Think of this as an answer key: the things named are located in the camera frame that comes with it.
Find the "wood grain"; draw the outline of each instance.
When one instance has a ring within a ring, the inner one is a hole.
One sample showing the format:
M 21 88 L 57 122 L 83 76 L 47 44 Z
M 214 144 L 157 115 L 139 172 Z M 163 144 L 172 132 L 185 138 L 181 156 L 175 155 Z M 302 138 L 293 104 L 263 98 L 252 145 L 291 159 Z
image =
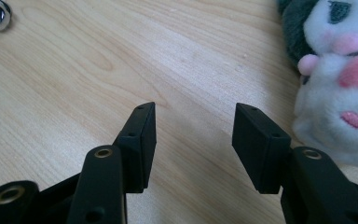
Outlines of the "wood grain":
M 275 1 L 7 0 L 0 33 L 0 185 L 45 189 L 157 103 L 149 189 L 130 223 L 284 223 L 230 144 L 235 104 L 291 134 L 298 88 Z M 358 168 L 343 167 L 358 182 Z

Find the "plush toy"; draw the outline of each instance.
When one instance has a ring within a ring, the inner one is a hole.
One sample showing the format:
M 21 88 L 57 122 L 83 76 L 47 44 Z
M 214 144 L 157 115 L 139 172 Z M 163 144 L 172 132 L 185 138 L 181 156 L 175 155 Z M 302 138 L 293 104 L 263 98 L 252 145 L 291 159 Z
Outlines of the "plush toy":
M 301 87 L 294 131 L 304 145 L 358 166 L 358 0 L 279 0 Z
M 291 61 L 307 54 L 358 54 L 358 0 L 278 0 Z

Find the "black bracket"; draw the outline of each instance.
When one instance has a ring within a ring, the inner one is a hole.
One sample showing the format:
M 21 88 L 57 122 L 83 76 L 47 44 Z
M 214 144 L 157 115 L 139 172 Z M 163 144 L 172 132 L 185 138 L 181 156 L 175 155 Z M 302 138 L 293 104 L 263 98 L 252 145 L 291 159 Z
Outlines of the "black bracket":
M 358 185 L 330 157 L 291 138 L 261 110 L 237 104 L 232 146 L 255 188 L 278 194 L 286 223 L 358 223 Z
M 0 187 L 1 223 L 127 223 L 126 193 L 148 186 L 155 104 L 137 106 L 111 146 L 91 150 L 80 174 L 39 192 L 32 181 Z

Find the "gray plush fabric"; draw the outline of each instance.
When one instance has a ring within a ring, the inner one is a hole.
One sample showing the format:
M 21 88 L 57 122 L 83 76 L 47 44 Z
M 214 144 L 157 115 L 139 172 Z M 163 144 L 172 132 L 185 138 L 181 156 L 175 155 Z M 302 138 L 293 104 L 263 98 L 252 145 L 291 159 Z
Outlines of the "gray plush fabric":
M 278 10 L 282 14 L 283 38 L 289 59 L 297 66 L 307 54 L 315 54 L 307 43 L 304 22 L 318 0 L 278 0 Z

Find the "toy eye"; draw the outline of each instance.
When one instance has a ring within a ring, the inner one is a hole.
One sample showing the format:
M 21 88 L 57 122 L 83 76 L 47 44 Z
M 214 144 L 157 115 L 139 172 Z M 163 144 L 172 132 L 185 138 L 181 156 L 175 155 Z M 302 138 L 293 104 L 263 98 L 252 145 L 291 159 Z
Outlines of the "toy eye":
M 350 14 L 351 4 L 338 1 L 330 1 L 329 23 L 337 24 L 345 20 Z

